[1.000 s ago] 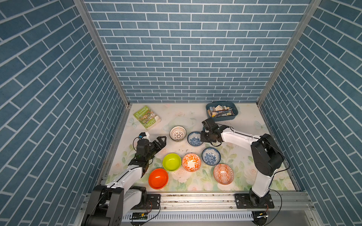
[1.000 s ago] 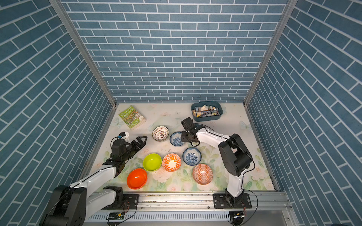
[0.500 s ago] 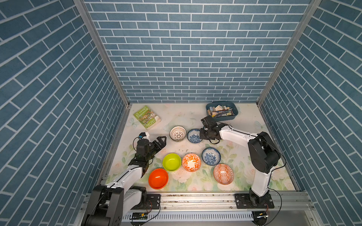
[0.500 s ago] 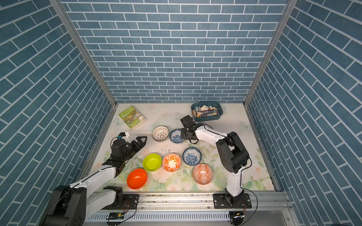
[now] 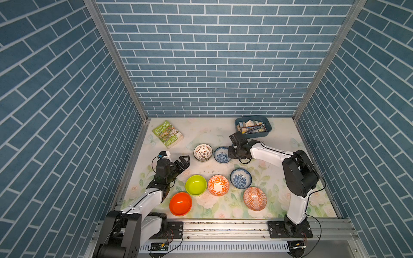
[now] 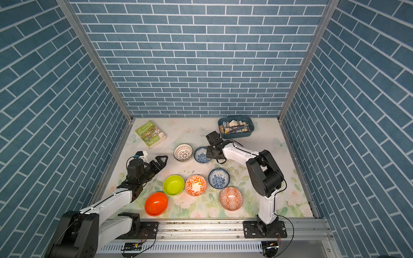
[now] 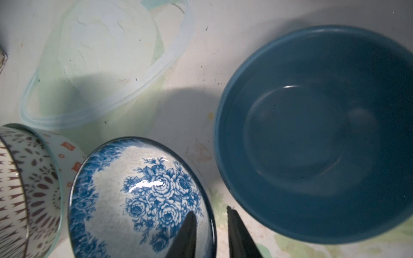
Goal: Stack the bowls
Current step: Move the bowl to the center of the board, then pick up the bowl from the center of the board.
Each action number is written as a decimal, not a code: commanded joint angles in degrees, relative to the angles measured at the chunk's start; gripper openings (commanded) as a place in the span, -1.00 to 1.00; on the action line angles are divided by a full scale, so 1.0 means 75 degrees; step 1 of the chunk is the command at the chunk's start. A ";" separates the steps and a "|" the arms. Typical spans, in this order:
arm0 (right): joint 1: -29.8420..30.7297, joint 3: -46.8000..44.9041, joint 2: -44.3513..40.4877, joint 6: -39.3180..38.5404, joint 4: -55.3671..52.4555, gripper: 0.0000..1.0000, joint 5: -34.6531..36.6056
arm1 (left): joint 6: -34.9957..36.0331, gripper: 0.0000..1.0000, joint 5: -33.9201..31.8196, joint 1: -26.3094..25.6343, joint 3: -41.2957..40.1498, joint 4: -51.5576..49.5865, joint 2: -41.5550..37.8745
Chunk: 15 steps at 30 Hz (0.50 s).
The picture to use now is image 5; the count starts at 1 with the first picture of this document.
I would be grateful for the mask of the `blue floral bowl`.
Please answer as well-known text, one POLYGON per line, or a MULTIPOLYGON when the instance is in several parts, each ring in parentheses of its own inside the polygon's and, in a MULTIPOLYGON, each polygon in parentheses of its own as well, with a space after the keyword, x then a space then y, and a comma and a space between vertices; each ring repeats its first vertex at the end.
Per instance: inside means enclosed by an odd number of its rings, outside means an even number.
POLYGON ((237 168, 231 172, 230 181, 234 187, 243 190, 252 184, 252 176, 246 169, 237 168))
POLYGON ((222 146, 218 147, 214 151, 214 159, 221 164, 229 163, 232 159, 228 154, 228 147, 222 146))

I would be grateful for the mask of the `white brown patterned bowl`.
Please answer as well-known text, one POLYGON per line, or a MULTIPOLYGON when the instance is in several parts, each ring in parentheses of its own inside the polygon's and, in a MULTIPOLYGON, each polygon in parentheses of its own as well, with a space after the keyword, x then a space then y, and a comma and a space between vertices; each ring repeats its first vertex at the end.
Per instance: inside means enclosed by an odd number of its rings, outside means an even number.
POLYGON ((195 147, 193 154, 196 160, 206 162, 212 157, 213 149, 208 144, 199 144, 195 147))

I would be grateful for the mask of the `lime green bowl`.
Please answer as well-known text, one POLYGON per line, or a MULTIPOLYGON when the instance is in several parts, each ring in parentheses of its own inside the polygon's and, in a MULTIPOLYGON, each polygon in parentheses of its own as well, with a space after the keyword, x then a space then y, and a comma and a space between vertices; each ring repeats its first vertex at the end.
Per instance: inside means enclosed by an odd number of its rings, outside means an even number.
POLYGON ((193 175, 185 184, 186 192, 192 196, 200 196, 207 189, 207 181, 201 175, 193 175))

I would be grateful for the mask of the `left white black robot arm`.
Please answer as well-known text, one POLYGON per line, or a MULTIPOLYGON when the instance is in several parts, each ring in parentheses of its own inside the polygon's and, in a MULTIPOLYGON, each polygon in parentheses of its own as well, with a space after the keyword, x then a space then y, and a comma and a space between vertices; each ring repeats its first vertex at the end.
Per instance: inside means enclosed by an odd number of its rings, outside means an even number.
POLYGON ((153 212, 171 189, 171 183, 190 166, 190 156, 172 162, 163 151, 154 158, 155 175, 139 199, 122 210, 110 211, 103 222, 92 256, 94 258, 136 258, 141 245, 154 235, 164 234, 167 216, 153 212))

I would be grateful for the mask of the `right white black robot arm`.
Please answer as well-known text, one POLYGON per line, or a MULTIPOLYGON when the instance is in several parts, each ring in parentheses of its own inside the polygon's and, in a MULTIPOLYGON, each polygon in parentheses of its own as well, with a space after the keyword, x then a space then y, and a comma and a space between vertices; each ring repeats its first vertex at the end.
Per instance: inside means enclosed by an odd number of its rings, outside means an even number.
POLYGON ((308 219, 310 195, 316 192, 321 177, 306 152, 285 152, 268 147, 260 141, 247 139, 241 132, 230 135, 230 140, 228 154, 231 159, 262 160, 283 169, 291 196, 282 230, 290 238, 299 236, 308 219))

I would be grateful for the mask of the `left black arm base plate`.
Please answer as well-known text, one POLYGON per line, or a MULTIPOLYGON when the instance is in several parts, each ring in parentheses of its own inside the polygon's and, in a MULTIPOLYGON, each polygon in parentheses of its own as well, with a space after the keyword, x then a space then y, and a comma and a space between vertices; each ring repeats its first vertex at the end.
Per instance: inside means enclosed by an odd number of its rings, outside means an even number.
POLYGON ((181 239, 183 231, 183 222, 181 221, 169 221, 163 223, 160 231, 153 235, 150 239, 162 239, 167 241, 172 241, 174 239, 181 239))

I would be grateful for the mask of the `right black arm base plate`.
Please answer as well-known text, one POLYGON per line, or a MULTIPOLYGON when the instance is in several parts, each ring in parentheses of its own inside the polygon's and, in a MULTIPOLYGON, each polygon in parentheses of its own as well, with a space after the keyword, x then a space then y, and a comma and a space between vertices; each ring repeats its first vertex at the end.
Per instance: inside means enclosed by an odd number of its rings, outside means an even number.
POLYGON ((268 221, 268 230, 270 237, 272 239, 276 238, 298 238, 304 239, 306 238, 313 238, 313 232, 310 228, 308 221, 303 221, 302 223, 296 225, 290 221, 268 221))

